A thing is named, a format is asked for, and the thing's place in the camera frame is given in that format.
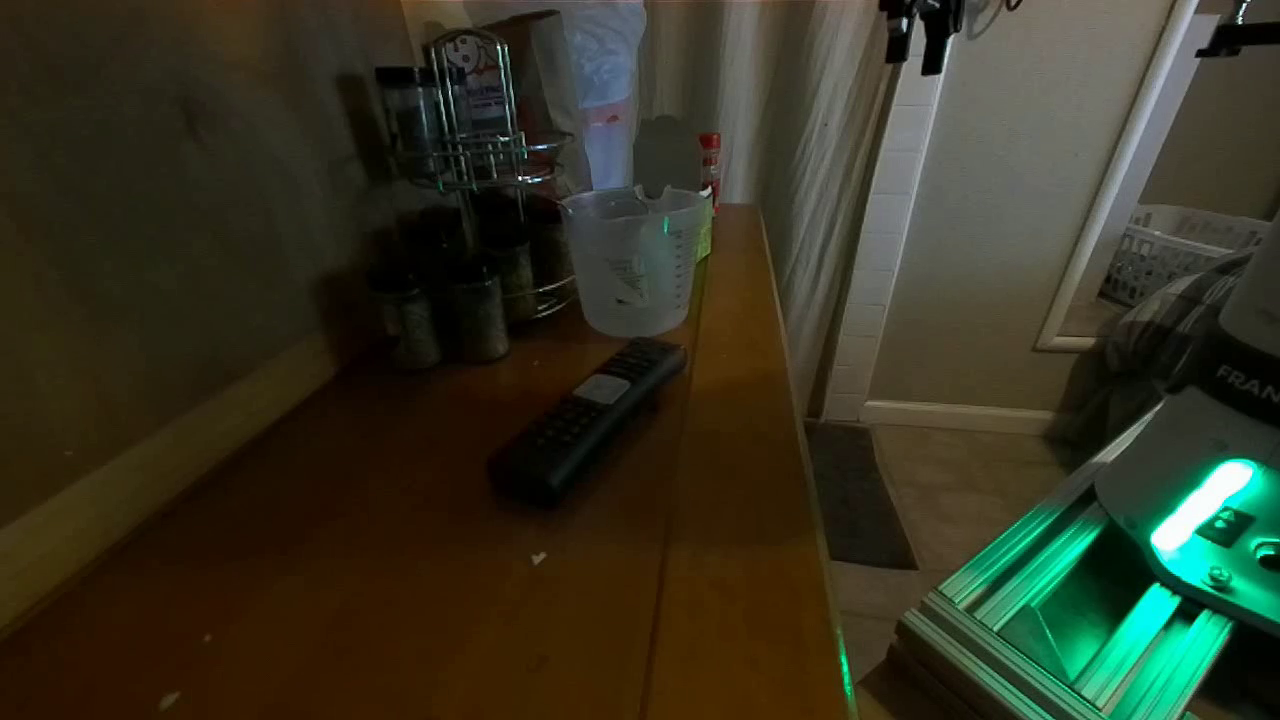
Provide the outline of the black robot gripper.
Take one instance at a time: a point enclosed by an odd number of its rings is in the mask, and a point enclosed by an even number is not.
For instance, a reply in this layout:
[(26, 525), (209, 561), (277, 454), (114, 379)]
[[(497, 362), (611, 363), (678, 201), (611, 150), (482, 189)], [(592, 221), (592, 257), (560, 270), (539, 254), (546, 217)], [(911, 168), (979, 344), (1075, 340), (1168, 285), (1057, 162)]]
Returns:
[(964, 0), (874, 0), (888, 21), (885, 62), (903, 66), (911, 48), (911, 34), (923, 34), (923, 75), (940, 75), (948, 62), (948, 45), (961, 34)]

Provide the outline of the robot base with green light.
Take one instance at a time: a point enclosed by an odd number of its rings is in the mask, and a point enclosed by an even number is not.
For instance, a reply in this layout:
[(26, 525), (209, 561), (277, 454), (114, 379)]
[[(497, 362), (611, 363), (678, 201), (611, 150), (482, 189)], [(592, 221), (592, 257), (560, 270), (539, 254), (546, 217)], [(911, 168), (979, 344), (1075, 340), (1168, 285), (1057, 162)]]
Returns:
[(1280, 257), (1188, 375), (901, 622), (992, 720), (1280, 720)]

